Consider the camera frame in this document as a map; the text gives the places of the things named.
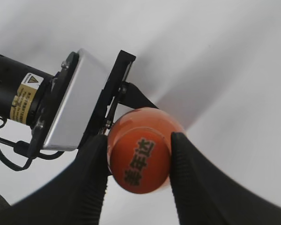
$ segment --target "orange sphere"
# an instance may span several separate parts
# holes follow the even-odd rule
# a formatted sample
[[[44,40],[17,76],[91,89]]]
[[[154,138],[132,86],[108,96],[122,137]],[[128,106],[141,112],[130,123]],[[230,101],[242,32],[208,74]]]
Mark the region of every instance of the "orange sphere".
[[[144,194],[157,190],[170,172],[172,132],[185,132],[162,110],[141,108],[123,115],[108,134],[107,158],[116,182]]]

